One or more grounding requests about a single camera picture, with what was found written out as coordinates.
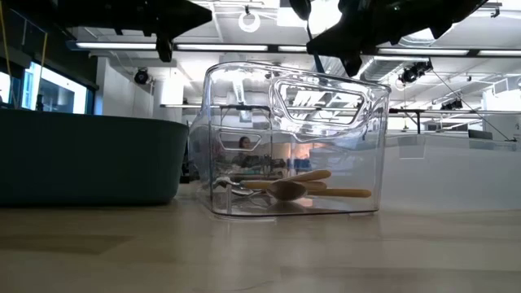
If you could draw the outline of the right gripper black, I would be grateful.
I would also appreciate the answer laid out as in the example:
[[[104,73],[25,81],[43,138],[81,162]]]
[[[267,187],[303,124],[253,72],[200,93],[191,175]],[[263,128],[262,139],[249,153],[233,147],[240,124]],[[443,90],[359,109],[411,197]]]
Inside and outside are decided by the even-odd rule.
[[[403,36],[407,0],[339,0],[339,9],[340,22],[312,36],[306,50],[310,54],[340,55],[346,73],[354,77],[360,71],[363,50]]]

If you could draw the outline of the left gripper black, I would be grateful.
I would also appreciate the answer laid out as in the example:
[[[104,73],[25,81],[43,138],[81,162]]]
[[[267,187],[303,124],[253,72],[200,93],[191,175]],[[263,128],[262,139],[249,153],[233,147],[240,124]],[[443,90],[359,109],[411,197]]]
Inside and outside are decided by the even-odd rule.
[[[212,12],[190,0],[176,0],[176,8],[186,20],[177,20],[174,36],[179,37],[212,20]],[[173,36],[169,32],[168,5],[166,0],[136,0],[136,22],[145,37],[155,34],[155,50],[161,61],[170,63],[173,53]]]

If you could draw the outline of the teal-handled black spoon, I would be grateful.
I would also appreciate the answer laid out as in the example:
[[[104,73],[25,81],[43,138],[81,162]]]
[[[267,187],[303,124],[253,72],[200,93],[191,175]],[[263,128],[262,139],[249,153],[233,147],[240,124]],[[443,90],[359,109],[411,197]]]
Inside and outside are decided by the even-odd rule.
[[[309,17],[312,11],[312,5],[310,0],[289,0],[291,4],[292,10],[296,13],[296,15],[305,22],[306,24],[306,33],[309,37],[309,40],[313,40],[313,35],[311,33],[309,27]],[[317,72],[324,73],[324,67],[322,66],[322,61],[320,60],[319,55],[316,52],[312,52],[315,68]]]

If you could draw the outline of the clear plastic bin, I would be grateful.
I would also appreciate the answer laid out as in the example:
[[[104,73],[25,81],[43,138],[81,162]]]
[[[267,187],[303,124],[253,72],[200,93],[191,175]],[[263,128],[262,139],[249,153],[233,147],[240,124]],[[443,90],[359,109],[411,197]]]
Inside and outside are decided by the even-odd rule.
[[[222,216],[274,217],[371,213],[380,206],[388,101],[383,85],[275,65],[220,63],[207,70],[202,106],[190,126],[188,150],[199,199]],[[239,139],[251,141],[254,168],[232,159]],[[369,198],[307,195],[279,201],[266,189],[249,196],[212,188],[232,181],[283,181],[325,169],[328,188],[370,190]]]

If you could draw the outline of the wood-handled silver fork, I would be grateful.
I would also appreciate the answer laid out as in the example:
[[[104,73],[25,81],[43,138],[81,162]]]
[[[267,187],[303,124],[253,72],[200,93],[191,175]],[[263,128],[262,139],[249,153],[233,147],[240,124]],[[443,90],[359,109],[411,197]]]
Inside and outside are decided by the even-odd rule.
[[[319,169],[310,171],[307,173],[300,173],[292,177],[283,178],[284,181],[296,181],[296,182],[307,182],[307,181],[320,181],[327,179],[331,176],[332,172],[325,169]]]
[[[237,196],[249,196],[256,192],[262,192],[274,181],[232,181],[229,177],[218,177],[213,183],[212,188],[222,187],[225,190],[230,191],[233,195]],[[304,186],[307,190],[325,190],[327,188],[324,182],[320,181],[297,181],[296,184]]]

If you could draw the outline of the wood-handled silver spoon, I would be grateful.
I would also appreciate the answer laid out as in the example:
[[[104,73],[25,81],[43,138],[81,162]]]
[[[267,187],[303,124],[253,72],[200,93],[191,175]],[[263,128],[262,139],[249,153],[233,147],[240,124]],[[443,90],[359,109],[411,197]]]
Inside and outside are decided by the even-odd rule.
[[[328,188],[323,182],[275,181],[270,183],[266,192],[279,201],[295,201],[307,195],[330,196],[340,198],[369,198],[370,190]]]

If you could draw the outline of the teal plastic bin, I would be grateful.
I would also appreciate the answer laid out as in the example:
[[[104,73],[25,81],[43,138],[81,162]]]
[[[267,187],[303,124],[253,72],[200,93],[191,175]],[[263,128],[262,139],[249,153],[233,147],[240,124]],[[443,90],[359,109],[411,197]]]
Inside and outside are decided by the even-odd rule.
[[[167,204],[188,132],[168,120],[2,109],[0,207]]]

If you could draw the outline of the frosted white plastic bin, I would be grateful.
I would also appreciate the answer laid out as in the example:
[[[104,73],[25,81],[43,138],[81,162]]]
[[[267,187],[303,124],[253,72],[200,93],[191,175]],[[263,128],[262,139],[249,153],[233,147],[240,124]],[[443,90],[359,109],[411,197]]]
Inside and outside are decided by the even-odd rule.
[[[413,212],[521,209],[521,143],[389,136],[381,207]]]

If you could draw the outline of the linear ceiling light fixture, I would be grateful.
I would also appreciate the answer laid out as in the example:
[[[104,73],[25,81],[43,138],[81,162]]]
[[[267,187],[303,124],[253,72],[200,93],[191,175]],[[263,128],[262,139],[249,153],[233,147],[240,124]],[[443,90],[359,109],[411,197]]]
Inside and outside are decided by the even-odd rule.
[[[71,50],[156,50],[155,43],[146,42],[66,42]],[[225,43],[177,43],[173,51],[186,52],[240,52],[240,53],[273,53],[273,54],[304,54],[307,52],[302,45],[244,45]],[[444,49],[440,47],[376,47],[363,51],[363,55],[382,56],[429,56],[429,57],[469,57],[469,58],[521,58],[521,49]]]

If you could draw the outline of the person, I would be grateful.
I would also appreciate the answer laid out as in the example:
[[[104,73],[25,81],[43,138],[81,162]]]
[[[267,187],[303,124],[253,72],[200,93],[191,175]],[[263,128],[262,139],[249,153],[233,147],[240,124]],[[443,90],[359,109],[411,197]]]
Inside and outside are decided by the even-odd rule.
[[[257,166],[261,162],[260,157],[247,153],[250,146],[250,139],[248,137],[241,137],[239,139],[239,149],[241,151],[232,159],[232,163],[238,165],[240,168],[254,168]]]

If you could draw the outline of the bright window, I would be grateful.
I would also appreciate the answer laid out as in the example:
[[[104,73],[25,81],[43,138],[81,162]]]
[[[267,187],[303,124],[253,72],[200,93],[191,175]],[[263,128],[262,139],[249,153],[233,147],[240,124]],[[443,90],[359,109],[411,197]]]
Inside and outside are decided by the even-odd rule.
[[[22,77],[9,77],[0,69],[0,100],[17,102],[18,107],[44,112],[85,114],[89,90],[48,68],[32,62]]]

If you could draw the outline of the black horizontal rail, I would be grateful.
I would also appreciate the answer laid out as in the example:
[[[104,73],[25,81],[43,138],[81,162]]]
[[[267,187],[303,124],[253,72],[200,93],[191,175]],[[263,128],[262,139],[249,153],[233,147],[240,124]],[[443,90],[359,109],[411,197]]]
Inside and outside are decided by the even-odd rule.
[[[436,125],[436,132],[445,132],[463,125],[480,125],[483,130],[491,129],[504,137],[506,127],[500,126],[500,119],[521,119],[521,112],[485,111],[485,110],[427,110],[427,109],[400,109],[391,108],[390,118],[402,118],[403,126],[408,122],[414,124],[414,131],[418,134],[428,132],[428,125]]]

